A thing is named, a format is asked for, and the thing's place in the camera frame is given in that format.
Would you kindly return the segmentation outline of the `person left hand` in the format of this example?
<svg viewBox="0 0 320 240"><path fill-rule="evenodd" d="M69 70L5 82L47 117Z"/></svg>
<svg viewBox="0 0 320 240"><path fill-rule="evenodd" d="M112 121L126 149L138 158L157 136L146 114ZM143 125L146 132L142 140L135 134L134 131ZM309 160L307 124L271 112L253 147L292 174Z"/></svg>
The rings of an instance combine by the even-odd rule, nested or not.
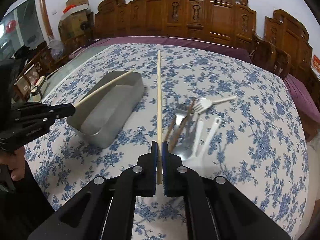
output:
<svg viewBox="0 0 320 240"><path fill-rule="evenodd" d="M1 150L1 165L7 165L11 171L13 181L18 181L24 178L25 175L25 148L20 147L14 154L10 154Z"/></svg>

